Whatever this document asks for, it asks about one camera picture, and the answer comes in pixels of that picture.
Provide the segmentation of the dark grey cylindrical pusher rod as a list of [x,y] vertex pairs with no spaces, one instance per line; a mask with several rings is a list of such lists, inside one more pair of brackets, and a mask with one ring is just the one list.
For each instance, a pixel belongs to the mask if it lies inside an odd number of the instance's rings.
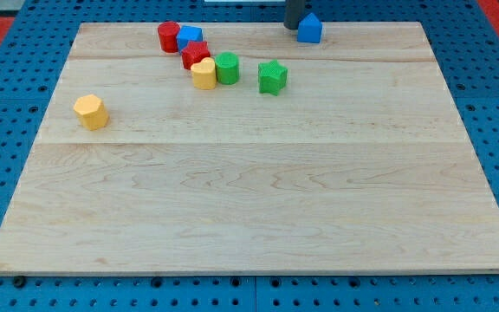
[[297,29],[304,10],[305,0],[286,0],[283,26],[290,30]]

